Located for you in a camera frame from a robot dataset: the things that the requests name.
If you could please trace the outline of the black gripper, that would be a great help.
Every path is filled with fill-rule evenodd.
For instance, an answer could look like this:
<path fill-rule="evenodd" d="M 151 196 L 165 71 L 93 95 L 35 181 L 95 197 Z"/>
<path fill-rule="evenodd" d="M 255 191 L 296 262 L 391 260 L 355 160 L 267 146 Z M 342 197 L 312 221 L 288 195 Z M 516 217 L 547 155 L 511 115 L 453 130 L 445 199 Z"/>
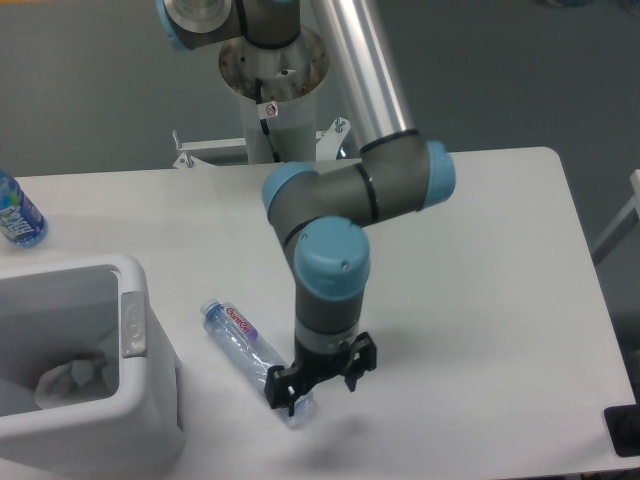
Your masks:
<path fill-rule="evenodd" d="M 364 374 L 376 368 L 377 346 L 368 332 L 358 334 L 350 345 L 342 342 L 331 354 L 312 351 L 296 338 L 293 364 L 268 369 L 265 398 L 272 409 L 285 409 L 293 417 L 296 405 L 306 395 L 304 388 L 342 376 L 349 391 L 354 392 Z"/>

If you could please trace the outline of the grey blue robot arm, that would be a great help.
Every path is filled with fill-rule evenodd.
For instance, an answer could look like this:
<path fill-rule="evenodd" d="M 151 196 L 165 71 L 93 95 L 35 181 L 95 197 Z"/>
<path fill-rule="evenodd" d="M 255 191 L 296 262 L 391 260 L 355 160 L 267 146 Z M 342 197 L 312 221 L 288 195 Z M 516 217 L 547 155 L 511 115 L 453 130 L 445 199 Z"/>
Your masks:
<path fill-rule="evenodd" d="M 455 169 L 445 146 L 424 141 L 399 82 L 376 5 L 316 1 L 323 49 L 308 48 L 296 1 L 160 1 L 172 45 L 222 47 L 221 71 L 251 102 L 275 170 L 262 201 L 295 281 L 295 357 L 268 369 L 264 394 L 292 413 L 317 384 L 354 388 L 375 369 L 377 348 L 358 328 L 370 250 L 364 228 L 446 201 Z M 336 71 L 359 149 L 357 163 L 327 173 L 288 159 L 268 110 L 307 96 Z"/>

